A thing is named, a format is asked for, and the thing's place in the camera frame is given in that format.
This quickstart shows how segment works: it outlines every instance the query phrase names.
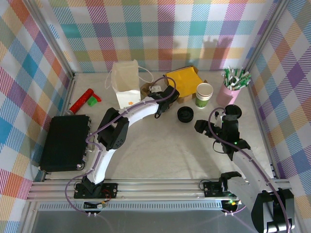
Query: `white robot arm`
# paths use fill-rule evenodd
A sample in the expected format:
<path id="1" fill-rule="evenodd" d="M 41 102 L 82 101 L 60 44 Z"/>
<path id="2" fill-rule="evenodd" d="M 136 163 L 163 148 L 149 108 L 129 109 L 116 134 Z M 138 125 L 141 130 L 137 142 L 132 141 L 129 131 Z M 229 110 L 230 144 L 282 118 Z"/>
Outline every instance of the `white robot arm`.
<path id="1" fill-rule="evenodd" d="M 146 97 L 144 99 L 144 101 L 148 101 L 148 100 L 153 100 L 153 98 Z M 142 106 L 136 108 L 135 110 L 133 110 L 131 112 L 126 113 L 123 117 L 128 119 L 128 121 L 129 121 L 128 127 L 130 127 L 132 124 L 139 121 L 140 119 L 143 119 L 144 117 L 146 117 L 148 115 L 155 114 L 158 111 L 158 108 L 159 108 L 158 103 L 156 103 L 156 102 L 148 103 L 148 104 L 145 104 L 145 105 L 142 105 Z M 124 111 L 127 111 L 127 110 L 126 109 L 119 110 L 119 114 L 123 113 Z M 106 147 L 100 142 L 99 142 L 99 144 L 101 145 L 102 148 Z M 109 162 L 110 162 L 115 151 L 116 151 L 116 149 L 109 149 L 109 150 L 103 150 L 101 152 L 100 159 L 98 161 L 96 168 L 87 176 L 87 178 L 92 183 L 98 184 L 105 179 L 105 173 L 106 173 L 107 167 L 108 167 Z"/>
<path id="2" fill-rule="evenodd" d="M 241 115 L 242 111 L 238 106 L 228 105 L 224 112 L 215 113 L 215 124 L 206 120 L 196 122 L 194 126 L 196 131 L 205 132 L 206 136 L 221 143 L 223 152 L 246 177 L 244 179 L 238 172 L 227 172 L 221 174 L 219 182 L 206 182 L 203 185 L 207 189 L 208 186 L 216 187 L 220 192 L 230 192 L 236 195 L 251 211 L 254 226 L 260 233 L 286 230 L 287 223 L 289 229 L 293 229 L 294 196 L 289 189 L 283 190 L 273 179 L 268 179 L 268 174 L 256 160 L 248 143 L 240 138 L 238 118 Z M 282 204 L 285 207 L 285 213 L 282 210 Z"/>

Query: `white paper bag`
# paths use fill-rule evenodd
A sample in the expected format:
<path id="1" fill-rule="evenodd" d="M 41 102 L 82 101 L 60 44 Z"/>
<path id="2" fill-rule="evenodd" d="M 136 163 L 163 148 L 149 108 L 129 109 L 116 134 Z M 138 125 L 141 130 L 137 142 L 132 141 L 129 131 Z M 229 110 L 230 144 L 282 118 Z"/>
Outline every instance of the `white paper bag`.
<path id="1" fill-rule="evenodd" d="M 115 62 L 112 65 L 111 85 L 114 91 L 116 92 L 119 106 L 121 109 L 129 107 L 135 103 L 138 103 L 141 100 L 139 88 L 140 77 L 138 76 L 138 68 L 139 66 L 136 60 L 126 62 Z"/>

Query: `gray floor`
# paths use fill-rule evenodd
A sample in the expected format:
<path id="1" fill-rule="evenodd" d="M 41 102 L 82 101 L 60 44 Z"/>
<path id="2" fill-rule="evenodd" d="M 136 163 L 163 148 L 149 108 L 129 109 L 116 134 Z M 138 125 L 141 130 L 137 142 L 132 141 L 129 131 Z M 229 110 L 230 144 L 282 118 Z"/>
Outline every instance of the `gray floor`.
<path id="1" fill-rule="evenodd" d="M 141 77 L 150 78 L 147 72 L 141 72 Z M 163 75 L 153 72 L 155 79 Z M 107 73 L 82 73 L 77 75 L 77 84 L 73 93 L 74 103 L 88 88 L 93 88 L 103 101 L 90 107 L 84 105 L 78 114 L 87 114 L 92 119 L 92 131 L 98 128 L 106 110 L 110 107 L 119 109 L 116 95 L 112 88 L 104 87 Z M 147 116 L 129 128 L 124 145 L 119 148 L 108 166 L 107 179 L 128 178 L 218 178 L 221 173 L 239 171 L 227 155 L 213 151 L 213 139 L 199 134 L 194 129 L 196 120 L 208 119 L 210 112 L 218 107 L 216 96 L 223 82 L 220 71 L 200 71 L 202 80 L 207 80 L 214 87 L 214 94 L 204 109 L 198 109 L 194 100 L 183 104 L 177 102 L 159 119 Z M 272 176 L 266 150 L 260 135 L 250 96 L 246 88 L 242 89 L 236 100 L 242 109 L 239 128 L 241 138 L 247 140 L 256 158 L 263 168 Z M 177 119 L 177 110 L 189 106 L 194 110 L 194 119 L 190 123 L 181 123 Z M 68 179 L 77 172 L 54 172 L 51 179 Z"/>
<path id="2" fill-rule="evenodd" d="M 250 212 L 235 216 L 221 211 L 130 212 L 109 211 L 87 218 L 75 211 L 38 212 L 33 233 L 256 233 Z"/>

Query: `green paper cup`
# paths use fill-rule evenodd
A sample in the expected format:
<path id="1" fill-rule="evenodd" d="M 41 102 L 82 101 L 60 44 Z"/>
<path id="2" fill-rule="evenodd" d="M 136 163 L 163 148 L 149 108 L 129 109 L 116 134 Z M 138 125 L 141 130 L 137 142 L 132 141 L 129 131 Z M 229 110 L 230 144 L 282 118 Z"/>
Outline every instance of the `green paper cup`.
<path id="1" fill-rule="evenodd" d="M 196 88 L 196 98 L 195 98 L 195 105 L 198 108 L 204 108 L 209 99 L 212 97 L 213 95 L 213 87 L 208 84 L 208 83 L 201 83 L 198 85 L 198 87 Z"/>

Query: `red marker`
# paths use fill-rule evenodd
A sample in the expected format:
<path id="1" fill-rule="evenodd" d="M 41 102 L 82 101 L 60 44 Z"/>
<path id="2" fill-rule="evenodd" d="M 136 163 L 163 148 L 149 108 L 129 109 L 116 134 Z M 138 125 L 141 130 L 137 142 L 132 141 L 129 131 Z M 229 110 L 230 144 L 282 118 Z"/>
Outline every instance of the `red marker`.
<path id="1" fill-rule="evenodd" d="M 87 102 L 87 100 L 94 95 L 94 91 L 89 88 L 73 105 L 72 107 L 68 110 L 68 114 L 76 114 L 79 109 Z"/>

